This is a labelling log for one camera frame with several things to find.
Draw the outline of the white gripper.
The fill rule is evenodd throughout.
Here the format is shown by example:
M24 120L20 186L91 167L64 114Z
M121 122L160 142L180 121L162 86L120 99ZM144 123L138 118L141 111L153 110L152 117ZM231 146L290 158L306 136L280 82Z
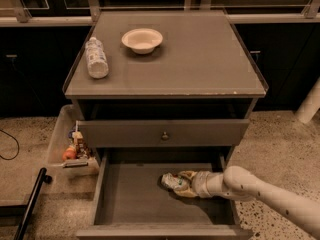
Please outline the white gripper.
M180 171L179 175L183 178L192 181L192 188L187 189L174 189L174 193L181 197L195 198L211 198L212 195L209 193L207 188L207 177L210 174L209 171Z

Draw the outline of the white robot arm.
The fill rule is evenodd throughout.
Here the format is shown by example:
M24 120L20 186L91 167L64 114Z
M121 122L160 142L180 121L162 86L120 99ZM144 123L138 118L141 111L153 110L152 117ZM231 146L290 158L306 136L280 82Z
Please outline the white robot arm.
M320 81L311 88L296 112L255 112L244 140L222 173L184 171L189 180L180 196L236 202L242 221L270 229L253 213L255 205L276 216L284 231L263 234L267 240L320 240Z

